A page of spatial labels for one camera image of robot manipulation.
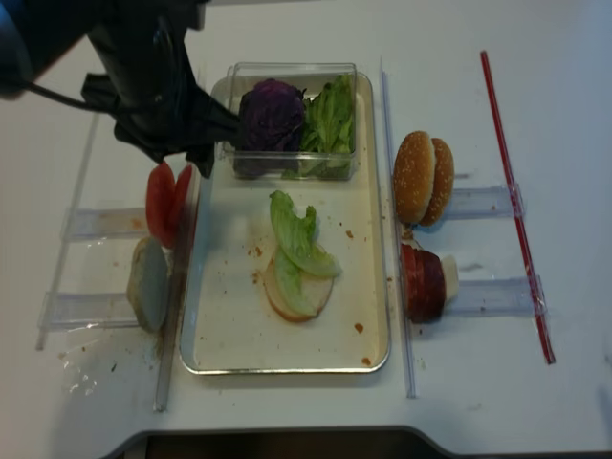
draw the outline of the white tray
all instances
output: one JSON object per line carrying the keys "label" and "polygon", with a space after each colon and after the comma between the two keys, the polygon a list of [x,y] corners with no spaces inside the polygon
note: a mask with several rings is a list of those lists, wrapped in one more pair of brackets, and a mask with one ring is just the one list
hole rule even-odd
{"label": "white tray", "polygon": [[[228,89],[224,78],[212,95],[225,103]],[[180,338],[189,371],[368,373],[385,363],[389,326],[372,87],[362,74],[356,119],[357,170],[348,182],[244,181],[233,177],[228,161],[217,161],[211,180],[201,181]],[[343,269],[321,315],[301,324],[273,311],[262,282],[276,247],[269,196],[277,189],[291,195],[302,215],[315,207],[317,241]]]}

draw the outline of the white countertop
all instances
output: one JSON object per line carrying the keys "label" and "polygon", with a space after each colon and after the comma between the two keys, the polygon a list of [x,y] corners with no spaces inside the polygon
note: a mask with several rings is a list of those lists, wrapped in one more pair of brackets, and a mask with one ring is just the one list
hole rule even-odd
{"label": "white countertop", "polygon": [[[503,172],[479,60],[489,52],[557,363],[544,363],[528,319],[443,321],[415,337],[417,400],[404,397],[395,310],[389,361],[367,377],[204,379],[177,357],[164,414],[151,409],[155,373],[139,372],[147,362],[119,361],[115,379],[71,394],[58,353],[84,332],[55,334],[44,352],[33,346],[91,115],[37,96],[3,102],[3,457],[95,458],[151,431],[302,426],[408,426],[455,453],[612,449],[610,19],[604,1],[300,1],[211,6],[205,30],[188,35],[208,90],[241,60],[357,63],[374,86],[379,133],[382,56],[395,145],[424,128],[453,146],[459,169],[496,185]],[[99,70],[83,40],[41,82],[75,96]],[[377,145],[382,155],[380,135]],[[424,236],[426,247],[465,234],[453,228]]]}

